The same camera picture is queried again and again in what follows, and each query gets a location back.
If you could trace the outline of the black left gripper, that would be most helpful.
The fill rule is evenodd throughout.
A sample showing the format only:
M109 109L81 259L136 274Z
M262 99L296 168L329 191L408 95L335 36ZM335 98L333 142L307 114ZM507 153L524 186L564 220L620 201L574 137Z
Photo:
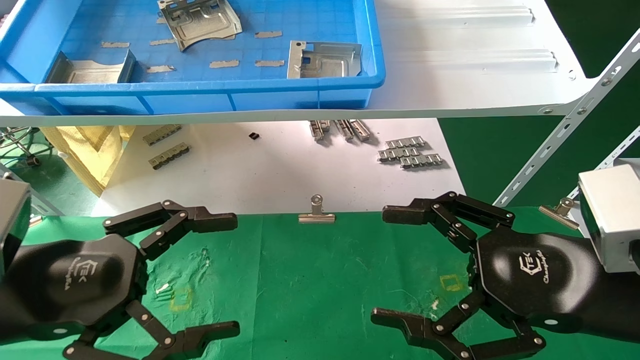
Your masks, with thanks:
M131 318L157 342L144 360L192 360L240 334L237 321L170 333L140 302L147 280L146 260L120 235L23 245L1 280L1 344L82 333L62 352L67 360L131 360L95 347Z

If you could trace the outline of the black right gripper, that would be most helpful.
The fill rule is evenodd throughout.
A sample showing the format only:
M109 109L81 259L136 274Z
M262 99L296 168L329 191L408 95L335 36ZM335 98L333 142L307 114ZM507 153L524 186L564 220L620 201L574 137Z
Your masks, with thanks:
M464 220L492 231L478 239ZM437 321L376 307L372 323L400 330L409 346L434 351L444 360L533 357L547 342L531 326L558 333L599 330L601 265L591 242L550 232L517 232L510 229L514 220L512 212L454 191L437 198L414 198L407 206L384 206L384 223L430 224L462 253L476 248L482 291L472 291ZM479 310L513 330L514 336L462 343L455 330Z

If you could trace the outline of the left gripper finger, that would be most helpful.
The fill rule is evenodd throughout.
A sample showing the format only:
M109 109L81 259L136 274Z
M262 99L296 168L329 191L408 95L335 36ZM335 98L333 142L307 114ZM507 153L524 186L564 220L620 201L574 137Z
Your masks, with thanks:
M154 261L190 232L235 230L238 217L234 213L212 214L204 206L185 207L164 200L107 218L103 227L106 234L123 238L153 229L139 242L139 251L144 259Z

